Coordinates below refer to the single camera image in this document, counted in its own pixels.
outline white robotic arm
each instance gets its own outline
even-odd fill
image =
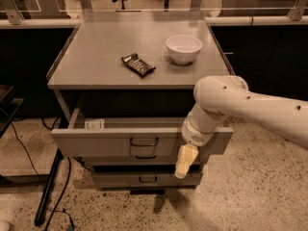
[[[308,102],[251,92],[238,76],[202,78],[193,96],[196,103],[182,128],[187,144],[179,151],[178,178],[185,177],[197,156],[197,147],[206,144],[229,116],[241,117],[308,148]]]

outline concrete floor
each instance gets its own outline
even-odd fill
[[[38,173],[48,173],[57,150],[50,131],[37,118],[13,124]],[[195,190],[166,190],[164,195],[97,192],[90,173],[72,160],[58,210],[65,208],[82,231],[308,230],[308,151],[241,119],[229,118],[224,125],[234,129],[231,142],[223,155],[210,158]],[[0,158],[2,175],[34,173],[12,127],[0,139]],[[62,191],[67,168],[64,159],[50,208]],[[13,231],[42,230],[44,225],[34,225],[41,195],[41,187],[0,189],[0,219],[9,221]],[[70,230],[68,225],[67,215],[56,213],[48,230]]]

